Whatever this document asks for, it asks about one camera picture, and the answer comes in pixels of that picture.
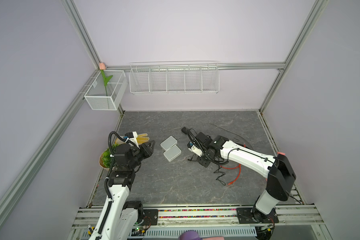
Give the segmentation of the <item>black power adapter with cable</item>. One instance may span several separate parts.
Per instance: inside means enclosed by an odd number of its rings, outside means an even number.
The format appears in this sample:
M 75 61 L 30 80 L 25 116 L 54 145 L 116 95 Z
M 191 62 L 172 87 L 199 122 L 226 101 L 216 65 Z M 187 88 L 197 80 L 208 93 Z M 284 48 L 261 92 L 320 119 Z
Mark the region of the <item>black power adapter with cable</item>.
M 187 161 L 189 162 L 198 162 L 199 164 L 201 164 L 199 162 L 199 159 L 200 157 L 196 154 L 193 154 L 189 159 L 187 159 Z M 221 169 L 223 167 L 218 165 L 218 168 L 214 171 L 214 174 L 218 174 L 217 178 L 216 178 L 216 181 L 219 181 L 223 186 L 226 186 L 226 182 L 224 182 L 223 180 L 221 180 L 221 177 L 225 176 L 226 173 L 225 172 L 222 172 Z

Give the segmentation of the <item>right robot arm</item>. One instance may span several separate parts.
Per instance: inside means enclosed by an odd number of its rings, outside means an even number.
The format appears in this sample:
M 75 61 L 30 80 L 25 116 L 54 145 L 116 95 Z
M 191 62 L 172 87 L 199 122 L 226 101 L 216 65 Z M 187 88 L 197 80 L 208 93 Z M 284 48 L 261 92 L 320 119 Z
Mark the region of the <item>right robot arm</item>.
M 267 180 L 263 193 L 257 198 L 245 218 L 254 223 L 278 223 L 276 205 L 289 199 L 295 184 L 296 174 L 283 153 L 266 155 L 241 146 L 228 138 L 217 136 L 214 139 L 199 133 L 189 135 L 188 149 L 198 156 L 197 162 L 208 167 L 210 163 L 223 166 L 229 162 L 249 168 Z

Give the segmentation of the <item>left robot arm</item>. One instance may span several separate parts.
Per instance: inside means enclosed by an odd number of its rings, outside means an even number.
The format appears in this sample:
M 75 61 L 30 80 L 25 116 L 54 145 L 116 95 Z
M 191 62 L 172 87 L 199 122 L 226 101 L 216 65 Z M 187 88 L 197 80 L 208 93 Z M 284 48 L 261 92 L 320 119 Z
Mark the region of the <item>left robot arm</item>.
M 145 220 L 143 204 L 128 201 L 137 168 L 154 153 L 155 141 L 138 144 L 137 132 L 120 136 L 112 131 L 108 136 L 111 165 L 105 177 L 107 198 L 94 228 L 89 228 L 91 240 L 126 240 L 135 224 Z

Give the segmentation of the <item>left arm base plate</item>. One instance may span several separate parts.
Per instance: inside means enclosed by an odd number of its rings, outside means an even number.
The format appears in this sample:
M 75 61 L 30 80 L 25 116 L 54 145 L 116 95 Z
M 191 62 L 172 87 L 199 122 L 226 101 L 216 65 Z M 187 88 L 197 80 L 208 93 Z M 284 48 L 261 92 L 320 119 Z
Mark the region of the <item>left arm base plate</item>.
M 119 227 L 132 229 L 133 226 L 156 226 L 158 223 L 158 210 L 148 209 L 141 213 L 137 209 L 127 208 L 122 210 Z

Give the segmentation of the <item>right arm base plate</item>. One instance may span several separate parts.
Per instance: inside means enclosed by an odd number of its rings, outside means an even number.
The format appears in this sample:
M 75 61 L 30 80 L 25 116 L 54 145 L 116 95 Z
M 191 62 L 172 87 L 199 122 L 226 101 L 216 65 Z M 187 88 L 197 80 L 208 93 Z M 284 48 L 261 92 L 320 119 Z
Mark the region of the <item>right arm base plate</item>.
M 269 214 L 264 214 L 255 207 L 241 207 L 236 208 L 237 218 L 240 224 L 276 224 L 279 223 L 279 218 L 276 213 L 276 208 L 273 208 Z

